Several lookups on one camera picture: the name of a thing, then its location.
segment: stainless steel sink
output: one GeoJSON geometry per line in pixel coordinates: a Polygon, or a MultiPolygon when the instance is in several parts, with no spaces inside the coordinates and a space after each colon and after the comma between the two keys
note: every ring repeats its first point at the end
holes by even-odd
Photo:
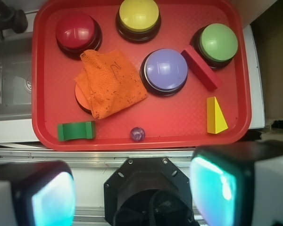
{"type": "Polygon", "coordinates": [[[0,40],[0,121],[31,118],[32,34],[0,40]]]}

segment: red tray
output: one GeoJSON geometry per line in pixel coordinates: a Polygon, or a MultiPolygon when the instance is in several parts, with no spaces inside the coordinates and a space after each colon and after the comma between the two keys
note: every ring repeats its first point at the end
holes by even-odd
{"type": "Polygon", "coordinates": [[[237,11],[226,0],[157,0],[162,19],[158,35],[144,44],[129,43],[117,33],[115,18],[121,0],[50,0],[38,12],[33,30],[33,129],[39,140],[57,151],[124,150],[226,144],[247,131],[250,88],[242,28],[237,11]],[[94,140],[58,141],[60,123],[92,121],[75,100],[74,78],[83,64],[65,56],[57,46],[57,21],[72,11],[91,15],[103,33],[100,53],[120,49],[139,70],[152,51],[172,48],[181,52],[194,33],[211,23],[229,26],[239,49],[233,61],[216,71],[222,87],[209,92],[189,71],[184,88],[171,97],[149,97],[102,120],[96,120],[94,140]],[[229,129],[207,133],[206,99],[216,96],[229,129]],[[143,142],[130,139],[130,130],[142,127],[143,142]]]}

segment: yellow triangular block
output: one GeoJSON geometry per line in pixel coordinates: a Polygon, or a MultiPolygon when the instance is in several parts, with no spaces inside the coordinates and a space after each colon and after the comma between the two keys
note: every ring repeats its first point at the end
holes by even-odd
{"type": "Polygon", "coordinates": [[[226,129],[228,129],[228,126],[216,97],[207,98],[208,133],[217,134],[226,129]]]}

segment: orange rag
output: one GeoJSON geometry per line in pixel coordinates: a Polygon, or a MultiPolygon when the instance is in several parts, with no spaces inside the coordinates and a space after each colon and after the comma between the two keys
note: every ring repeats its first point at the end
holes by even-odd
{"type": "Polygon", "coordinates": [[[94,118],[103,119],[147,97],[137,70],[120,50],[107,54],[86,50],[81,60],[84,70],[75,81],[94,118]]]}

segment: red block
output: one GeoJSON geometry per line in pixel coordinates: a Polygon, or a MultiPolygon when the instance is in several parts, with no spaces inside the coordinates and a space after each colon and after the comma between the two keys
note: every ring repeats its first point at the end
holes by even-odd
{"type": "Polygon", "coordinates": [[[185,58],[188,67],[209,91],[221,86],[221,80],[192,46],[185,48],[181,55],[185,58]]]}

